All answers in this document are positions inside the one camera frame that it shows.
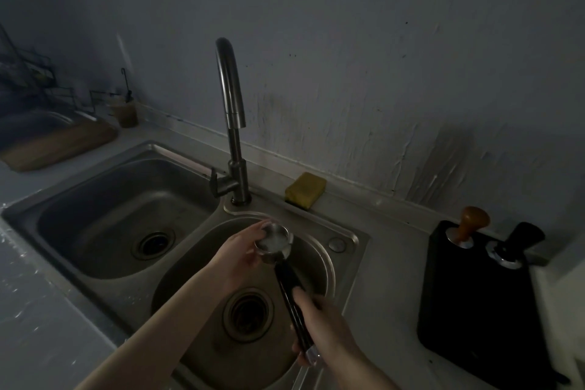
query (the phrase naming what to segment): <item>faucet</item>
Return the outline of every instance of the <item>faucet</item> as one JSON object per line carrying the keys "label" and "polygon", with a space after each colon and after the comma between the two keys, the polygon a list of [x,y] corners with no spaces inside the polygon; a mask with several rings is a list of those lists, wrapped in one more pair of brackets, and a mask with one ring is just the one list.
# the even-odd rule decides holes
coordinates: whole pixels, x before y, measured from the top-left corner
{"label": "faucet", "polygon": [[245,128],[244,103],[240,91],[240,79],[236,56],[232,45],[225,37],[215,41],[216,56],[218,60],[219,82],[223,91],[223,108],[225,109],[225,122],[228,127],[229,175],[218,179],[215,168],[211,169],[209,186],[214,197],[221,197],[233,192],[232,203],[234,205],[247,205],[252,200],[248,188],[248,174],[246,160],[242,158],[240,147],[240,128]]}

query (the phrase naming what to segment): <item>person's right arm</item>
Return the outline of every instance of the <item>person's right arm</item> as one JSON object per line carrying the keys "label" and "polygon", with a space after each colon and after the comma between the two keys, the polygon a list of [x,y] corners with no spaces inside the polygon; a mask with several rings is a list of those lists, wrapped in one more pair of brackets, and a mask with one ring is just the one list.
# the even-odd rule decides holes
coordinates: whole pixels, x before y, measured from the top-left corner
{"label": "person's right arm", "polygon": [[[359,349],[337,307],[323,296],[314,296],[311,299],[300,288],[295,288],[292,294],[303,312],[307,330],[340,388],[399,390],[398,385],[372,364]],[[308,365],[297,342],[292,349],[299,355],[299,363]]]}

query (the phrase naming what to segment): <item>white countertop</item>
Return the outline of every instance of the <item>white countertop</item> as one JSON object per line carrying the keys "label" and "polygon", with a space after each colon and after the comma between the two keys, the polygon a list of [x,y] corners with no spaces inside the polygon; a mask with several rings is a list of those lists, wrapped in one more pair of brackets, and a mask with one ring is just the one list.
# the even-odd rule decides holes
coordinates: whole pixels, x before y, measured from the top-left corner
{"label": "white countertop", "polygon": [[[0,204],[55,185],[142,142],[155,140],[208,164],[226,168],[229,155],[170,130],[145,123],[124,129],[114,142],[38,172],[0,166]],[[248,164],[250,182],[277,194],[292,180]],[[325,193],[318,213],[371,236],[345,316],[364,350],[403,390],[492,389],[428,351],[416,334],[428,234]],[[43,276],[34,257],[0,243],[0,388],[75,387],[113,349],[112,343]],[[335,388],[330,377],[320,388]]]}

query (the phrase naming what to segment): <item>sink hole cover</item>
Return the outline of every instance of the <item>sink hole cover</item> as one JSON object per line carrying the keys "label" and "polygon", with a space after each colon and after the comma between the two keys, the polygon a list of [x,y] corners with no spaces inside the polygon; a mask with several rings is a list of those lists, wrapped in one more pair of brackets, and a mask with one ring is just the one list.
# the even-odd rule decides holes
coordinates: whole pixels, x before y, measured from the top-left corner
{"label": "sink hole cover", "polygon": [[155,259],[168,252],[175,242],[175,233],[171,229],[155,231],[132,246],[132,255],[141,261]]}
{"label": "sink hole cover", "polygon": [[270,328],[274,305],[259,288],[238,290],[223,309],[223,328],[238,342],[254,342]]}

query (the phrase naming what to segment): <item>person's left hand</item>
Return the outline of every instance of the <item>person's left hand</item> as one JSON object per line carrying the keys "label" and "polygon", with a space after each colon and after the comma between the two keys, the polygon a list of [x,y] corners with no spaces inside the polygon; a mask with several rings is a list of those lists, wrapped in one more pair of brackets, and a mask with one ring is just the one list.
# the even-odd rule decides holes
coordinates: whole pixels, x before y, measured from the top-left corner
{"label": "person's left hand", "polygon": [[224,296],[236,290],[247,273],[260,263],[260,256],[256,253],[254,242],[266,237],[266,231],[261,227],[269,221],[266,219],[257,222],[230,236],[209,261],[208,266],[218,275],[225,277],[222,290]]}

